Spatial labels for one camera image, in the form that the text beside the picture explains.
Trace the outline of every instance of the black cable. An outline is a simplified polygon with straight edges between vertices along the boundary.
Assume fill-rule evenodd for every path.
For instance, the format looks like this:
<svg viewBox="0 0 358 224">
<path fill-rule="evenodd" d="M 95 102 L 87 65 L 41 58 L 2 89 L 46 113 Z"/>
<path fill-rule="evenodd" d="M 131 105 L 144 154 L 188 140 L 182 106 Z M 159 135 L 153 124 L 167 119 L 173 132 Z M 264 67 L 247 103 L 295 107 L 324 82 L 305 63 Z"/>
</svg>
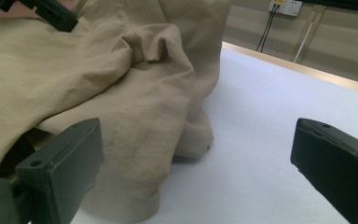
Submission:
<svg viewBox="0 0 358 224">
<path fill-rule="evenodd" d="M 275 5 L 275 4 L 274 4 L 274 6 L 272 7 L 272 10 L 271 10 L 270 13 L 269 13 L 269 18 L 268 18 L 268 22 L 267 22 L 266 29 L 264 30 L 264 33 L 263 33 L 263 35 L 261 36 L 260 42 L 258 42 L 257 49 L 256 49 L 255 51 L 258 51 L 258 48 L 260 47 L 261 42 L 263 42 L 264 35 L 266 34 L 267 29 L 269 28 L 269 24 L 270 24 L 271 19 L 272 19 L 272 13 L 273 13 L 273 11 L 275 10 L 275 8 L 278 8 L 278 5 Z"/>
<path fill-rule="evenodd" d="M 268 30 L 267 30 L 267 34 L 266 34 L 266 37 L 264 37 L 264 41 L 263 41 L 263 44 L 261 45 L 260 52 L 263 52 L 264 44 L 266 43 L 267 36 L 269 36 L 269 29 L 271 28 L 272 20 L 274 20 L 275 12 L 277 11 L 278 7 L 279 7 L 279 5 L 277 5 L 275 10 L 273 10 L 273 12 L 272 12 L 271 21 L 269 22 L 269 27 L 268 27 Z"/>
</svg>

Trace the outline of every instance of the power outlet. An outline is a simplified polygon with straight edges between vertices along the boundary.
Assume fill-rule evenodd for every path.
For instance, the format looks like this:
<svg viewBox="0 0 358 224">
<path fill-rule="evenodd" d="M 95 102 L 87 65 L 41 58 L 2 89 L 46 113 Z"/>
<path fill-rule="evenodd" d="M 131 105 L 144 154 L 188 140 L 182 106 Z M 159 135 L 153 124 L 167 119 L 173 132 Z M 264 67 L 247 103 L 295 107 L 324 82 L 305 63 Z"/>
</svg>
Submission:
<svg viewBox="0 0 358 224">
<path fill-rule="evenodd" d="M 282 14 L 289 15 L 289 16 L 297 16 L 298 11 L 300 10 L 302 2 L 293 1 L 293 0 L 286 0 Z"/>
<path fill-rule="evenodd" d="M 274 5 L 278 5 L 279 7 L 276 9 L 275 12 L 282 13 L 285 1 L 286 0 L 271 0 L 271 3 L 269 3 L 268 11 L 272 11 L 272 9 L 274 8 Z"/>
</svg>

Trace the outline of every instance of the khaki fabric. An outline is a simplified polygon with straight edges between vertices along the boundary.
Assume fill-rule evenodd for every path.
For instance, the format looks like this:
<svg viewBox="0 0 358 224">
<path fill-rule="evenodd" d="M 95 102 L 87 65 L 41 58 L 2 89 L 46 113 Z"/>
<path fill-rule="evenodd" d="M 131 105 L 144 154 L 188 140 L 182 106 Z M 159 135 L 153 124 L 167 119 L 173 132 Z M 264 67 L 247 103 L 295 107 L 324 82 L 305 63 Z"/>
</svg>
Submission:
<svg viewBox="0 0 358 224">
<path fill-rule="evenodd" d="M 34 126 L 58 134 L 99 118 L 104 163 L 84 207 L 122 222 L 152 216 L 173 154 L 198 159 L 213 141 L 201 102 L 218 79 L 228 9 L 81 0 L 70 34 L 0 19 L 0 161 Z"/>
</svg>

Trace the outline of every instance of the wall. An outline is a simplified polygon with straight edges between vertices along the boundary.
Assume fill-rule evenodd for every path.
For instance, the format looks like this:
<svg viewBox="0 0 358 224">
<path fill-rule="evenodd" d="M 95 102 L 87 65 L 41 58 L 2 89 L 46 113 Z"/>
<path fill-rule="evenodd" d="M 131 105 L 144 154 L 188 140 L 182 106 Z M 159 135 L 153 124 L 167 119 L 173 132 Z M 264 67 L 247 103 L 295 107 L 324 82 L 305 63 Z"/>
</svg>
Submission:
<svg viewBox="0 0 358 224">
<path fill-rule="evenodd" d="M 269 0 L 232 0 L 224 41 L 256 49 L 269 19 Z M 310 16 L 303 4 L 297 17 L 276 14 L 263 53 L 288 61 Z M 299 62 L 358 81 L 358 12 L 327 7 Z"/>
</svg>

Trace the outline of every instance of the white tabletop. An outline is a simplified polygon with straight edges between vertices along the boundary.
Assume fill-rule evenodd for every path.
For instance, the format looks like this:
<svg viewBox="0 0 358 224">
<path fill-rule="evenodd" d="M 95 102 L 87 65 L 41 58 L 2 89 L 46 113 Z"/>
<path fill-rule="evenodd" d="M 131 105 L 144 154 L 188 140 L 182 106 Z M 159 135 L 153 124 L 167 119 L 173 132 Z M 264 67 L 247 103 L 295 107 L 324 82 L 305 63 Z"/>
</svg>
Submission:
<svg viewBox="0 0 358 224">
<path fill-rule="evenodd" d="M 205 100 L 215 140 L 174 162 L 158 213 L 142 223 L 348 223 L 290 163 L 298 118 L 358 138 L 358 91 L 223 49 Z M 79 210 L 74 224 L 110 223 Z"/>
</svg>

